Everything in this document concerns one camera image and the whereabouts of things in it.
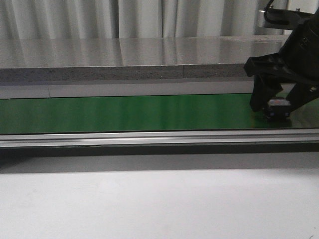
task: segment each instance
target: green conveyor belt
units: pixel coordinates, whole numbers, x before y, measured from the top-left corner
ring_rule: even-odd
[[[319,127],[319,100],[267,122],[250,94],[0,100],[0,134]]]

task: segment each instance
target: granite countertop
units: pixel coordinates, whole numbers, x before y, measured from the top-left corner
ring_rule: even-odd
[[[242,77],[287,37],[0,40],[0,83]]]

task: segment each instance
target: small object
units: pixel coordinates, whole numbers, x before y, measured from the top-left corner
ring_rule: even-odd
[[[291,103],[283,97],[272,97],[264,108],[268,121],[285,121],[290,116]]]
[[[316,86],[312,86],[312,87],[310,88],[310,92],[315,92],[317,89],[318,89],[318,88],[317,88]]]

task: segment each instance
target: conveyor belt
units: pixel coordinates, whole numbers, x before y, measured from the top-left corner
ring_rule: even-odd
[[[319,140],[319,101],[282,123],[250,94],[0,100],[0,146]]]

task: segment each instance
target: white table surface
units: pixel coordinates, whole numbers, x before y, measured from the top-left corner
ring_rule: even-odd
[[[54,173],[46,168],[101,164],[101,158],[109,159],[104,165],[142,158],[159,164],[192,160],[194,166],[211,159],[211,167]],[[222,159],[236,158],[237,169],[220,167]],[[248,169],[253,158],[268,165]],[[318,152],[30,159],[0,170],[0,238],[318,239],[317,160]],[[21,173],[24,168],[36,172]]]

